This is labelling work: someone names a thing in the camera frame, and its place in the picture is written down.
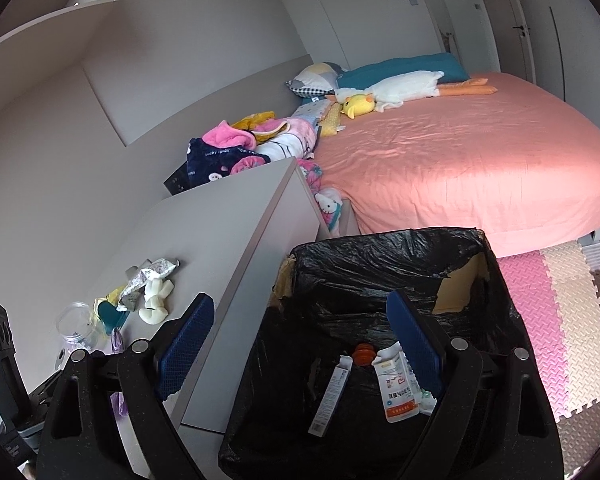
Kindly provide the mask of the white green bottle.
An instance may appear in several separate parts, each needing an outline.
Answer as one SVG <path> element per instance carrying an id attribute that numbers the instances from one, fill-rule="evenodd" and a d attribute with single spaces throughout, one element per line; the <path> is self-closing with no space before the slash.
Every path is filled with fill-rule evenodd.
<path id="1" fill-rule="evenodd" d="M 376 356 L 377 352 L 371 344 L 358 344 L 352 353 L 352 360 L 356 366 L 369 366 Z"/>

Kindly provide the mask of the pink sheet bed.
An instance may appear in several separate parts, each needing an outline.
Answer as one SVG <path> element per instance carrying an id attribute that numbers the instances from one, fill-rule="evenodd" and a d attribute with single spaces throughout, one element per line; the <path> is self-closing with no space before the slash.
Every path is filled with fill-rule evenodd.
<path id="1" fill-rule="evenodd" d="M 407 102 L 318 142 L 361 232 L 477 228 L 506 257 L 600 229 L 600 129 L 528 81 L 486 79 L 490 96 Z"/>

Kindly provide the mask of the black trash bag bin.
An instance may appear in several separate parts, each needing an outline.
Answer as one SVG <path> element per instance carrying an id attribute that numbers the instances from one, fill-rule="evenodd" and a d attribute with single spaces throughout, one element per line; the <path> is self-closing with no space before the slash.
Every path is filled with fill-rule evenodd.
<path id="1" fill-rule="evenodd" d="M 483 232 L 430 228 L 294 248 L 291 291 L 265 311 L 225 436 L 233 479 L 559 479 L 564 459 L 528 330 Z M 340 356 L 398 340 L 402 292 L 439 341 L 430 414 L 387 422 L 354 366 L 321 437 L 308 433 Z"/>

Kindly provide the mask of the navy pink clothes pile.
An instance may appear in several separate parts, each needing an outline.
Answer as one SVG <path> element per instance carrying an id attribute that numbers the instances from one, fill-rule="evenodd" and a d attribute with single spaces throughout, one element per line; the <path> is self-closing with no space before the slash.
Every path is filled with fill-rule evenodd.
<path id="1" fill-rule="evenodd" d="M 234 124 L 223 120 L 189 141 L 184 164 L 186 188 L 287 158 L 312 159 L 320 140 L 320 122 L 331 109 L 329 100 L 315 100 L 287 117 L 262 112 Z"/>

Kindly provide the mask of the white foam packing piece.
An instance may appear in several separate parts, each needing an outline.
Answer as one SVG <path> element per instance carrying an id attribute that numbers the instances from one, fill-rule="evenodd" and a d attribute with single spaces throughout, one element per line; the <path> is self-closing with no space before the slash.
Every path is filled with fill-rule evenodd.
<path id="1" fill-rule="evenodd" d="M 144 287 L 144 306 L 138 311 L 140 319 L 148 325 L 158 325 L 169 315 L 166 298 L 173 292 L 170 280 L 149 280 Z"/>

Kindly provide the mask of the foam puzzle floor mat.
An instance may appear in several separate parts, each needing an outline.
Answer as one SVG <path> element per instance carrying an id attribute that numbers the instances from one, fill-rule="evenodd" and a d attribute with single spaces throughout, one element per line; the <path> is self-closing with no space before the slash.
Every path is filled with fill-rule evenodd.
<path id="1" fill-rule="evenodd" d="M 600 242 L 570 242 L 498 264 L 526 324 L 572 479 L 600 448 Z"/>

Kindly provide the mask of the black wall socket panel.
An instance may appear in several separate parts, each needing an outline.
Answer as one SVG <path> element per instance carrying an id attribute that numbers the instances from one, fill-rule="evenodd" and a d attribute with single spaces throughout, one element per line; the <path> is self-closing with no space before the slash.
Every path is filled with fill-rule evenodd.
<path id="1" fill-rule="evenodd" d="M 164 187 L 169 191 L 171 196 L 180 194 L 189 189 L 189 180 L 187 174 L 187 165 L 185 162 L 174 171 L 164 182 Z"/>

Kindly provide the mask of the white door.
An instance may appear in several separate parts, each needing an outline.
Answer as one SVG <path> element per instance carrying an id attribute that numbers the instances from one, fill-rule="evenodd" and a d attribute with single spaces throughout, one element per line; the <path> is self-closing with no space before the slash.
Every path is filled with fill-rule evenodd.
<path id="1" fill-rule="evenodd" d="M 529 27 L 520 0 L 483 0 L 501 71 L 536 84 Z"/>

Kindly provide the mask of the white orange medicine box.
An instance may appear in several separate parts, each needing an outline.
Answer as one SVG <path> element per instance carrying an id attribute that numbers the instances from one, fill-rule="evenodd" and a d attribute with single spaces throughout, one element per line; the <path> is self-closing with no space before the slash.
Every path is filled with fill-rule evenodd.
<path id="1" fill-rule="evenodd" d="M 419 413 L 419 403 L 412 388 L 402 347 L 397 341 L 380 350 L 372 362 L 387 422 L 402 422 Z"/>

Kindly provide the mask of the teal pillow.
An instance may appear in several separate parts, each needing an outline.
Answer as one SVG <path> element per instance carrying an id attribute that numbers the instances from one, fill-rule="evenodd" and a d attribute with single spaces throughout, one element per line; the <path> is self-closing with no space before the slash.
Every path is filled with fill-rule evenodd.
<path id="1" fill-rule="evenodd" d="M 340 88 L 364 90 L 386 78 L 426 70 L 426 72 L 442 72 L 442 84 L 464 82 L 469 75 L 460 65 L 456 57 L 448 52 L 413 56 L 412 58 L 390 58 L 379 63 L 368 64 L 348 70 L 338 77 Z"/>

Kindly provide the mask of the wall shelf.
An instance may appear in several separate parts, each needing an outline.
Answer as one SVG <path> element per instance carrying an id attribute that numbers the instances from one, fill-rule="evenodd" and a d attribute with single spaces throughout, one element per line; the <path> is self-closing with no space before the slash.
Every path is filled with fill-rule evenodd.
<path id="1" fill-rule="evenodd" d="M 119 0 L 12 0 L 0 15 L 0 111 L 76 64 Z"/>

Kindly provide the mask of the patterned grey yellow pillow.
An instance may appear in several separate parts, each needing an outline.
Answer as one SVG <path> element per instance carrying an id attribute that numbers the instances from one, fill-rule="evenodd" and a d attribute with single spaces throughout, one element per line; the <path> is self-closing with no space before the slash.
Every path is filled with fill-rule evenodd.
<path id="1" fill-rule="evenodd" d="M 321 98 L 339 88 L 339 77 L 343 73 L 344 70 L 336 63 L 315 63 L 287 80 L 285 86 L 301 99 Z"/>

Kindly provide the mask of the white goose plush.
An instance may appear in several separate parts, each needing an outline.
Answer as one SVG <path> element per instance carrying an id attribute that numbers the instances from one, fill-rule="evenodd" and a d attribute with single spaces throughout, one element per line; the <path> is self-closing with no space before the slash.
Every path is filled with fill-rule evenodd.
<path id="1" fill-rule="evenodd" d="M 489 84 L 488 78 L 469 78 L 462 82 L 447 82 L 444 84 L 442 72 L 416 72 L 385 78 L 377 84 L 372 84 L 360 90 L 353 87 L 339 88 L 335 99 L 343 104 L 351 96 L 369 96 L 375 104 L 376 112 L 388 108 L 397 108 L 405 102 L 416 101 L 439 96 L 490 96 L 498 89 Z"/>

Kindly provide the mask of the grey thermometer box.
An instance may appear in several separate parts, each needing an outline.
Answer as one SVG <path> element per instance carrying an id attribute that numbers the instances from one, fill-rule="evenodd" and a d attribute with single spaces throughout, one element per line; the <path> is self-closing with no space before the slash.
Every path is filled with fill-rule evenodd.
<path id="1" fill-rule="evenodd" d="M 342 390 L 346 385 L 347 379 L 352 370 L 353 359 L 350 356 L 340 356 L 338 364 L 332 371 L 332 376 L 329 378 L 329 383 L 321 398 L 321 403 L 313 417 L 309 434 L 315 437 L 321 437 L 329 424 L 332 414 L 336 410 L 337 403 L 340 399 Z"/>

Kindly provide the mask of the purple plastic bag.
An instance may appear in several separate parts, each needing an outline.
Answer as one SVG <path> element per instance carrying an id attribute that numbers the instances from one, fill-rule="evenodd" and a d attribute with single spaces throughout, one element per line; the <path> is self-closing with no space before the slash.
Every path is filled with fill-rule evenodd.
<path id="1" fill-rule="evenodd" d="M 116 372 L 118 370 L 117 369 L 118 356 L 120 356 L 120 354 L 122 354 L 123 351 L 125 350 L 125 344 L 124 344 L 121 330 L 119 330 L 117 327 L 114 328 L 111 332 L 110 350 L 111 350 L 111 354 L 116 357 L 114 359 L 114 371 Z M 122 419 L 122 418 L 125 418 L 126 416 L 128 416 L 128 406 L 126 405 L 126 402 L 124 400 L 124 395 L 121 390 L 115 391 L 111 395 L 110 400 L 111 400 L 112 409 L 114 410 L 114 416 L 116 416 L 116 419 Z"/>

